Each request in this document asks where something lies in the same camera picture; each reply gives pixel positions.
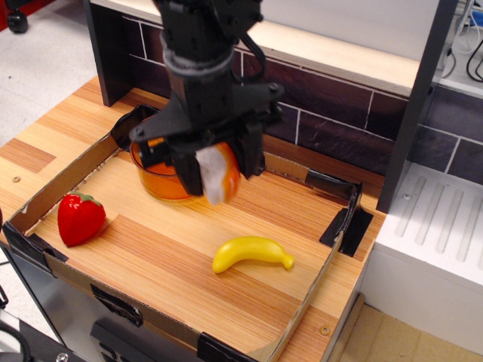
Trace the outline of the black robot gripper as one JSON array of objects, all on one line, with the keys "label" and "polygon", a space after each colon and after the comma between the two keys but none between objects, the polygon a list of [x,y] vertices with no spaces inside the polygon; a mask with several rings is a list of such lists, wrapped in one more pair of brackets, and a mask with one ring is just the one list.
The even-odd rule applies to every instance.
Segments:
[{"label": "black robot gripper", "polygon": [[197,151],[221,142],[235,146],[241,174],[249,179],[265,168],[263,132],[281,120],[278,83],[232,84],[217,80],[190,84],[173,93],[166,107],[134,127],[129,136],[140,147],[144,167],[174,166],[189,195],[202,196]]}]

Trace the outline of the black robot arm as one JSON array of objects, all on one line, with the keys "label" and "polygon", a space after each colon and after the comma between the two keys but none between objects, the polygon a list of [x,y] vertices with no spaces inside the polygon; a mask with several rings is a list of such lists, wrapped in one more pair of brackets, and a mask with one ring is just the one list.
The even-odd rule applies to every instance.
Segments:
[{"label": "black robot arm", "polygon": [[232,73],[234,47],[245,44],[266,66],[248,30],[262,21],[259,1],[156,1],[162,17],[163,60],[171,98],[160,112],[134,127],[129,137],[140,161],[172,166],[190,195],[202,195],[197,151],[226,142],[235,148],[241,174],[260,175],[263,133],[282,120],[280,84],[264,73]]}]

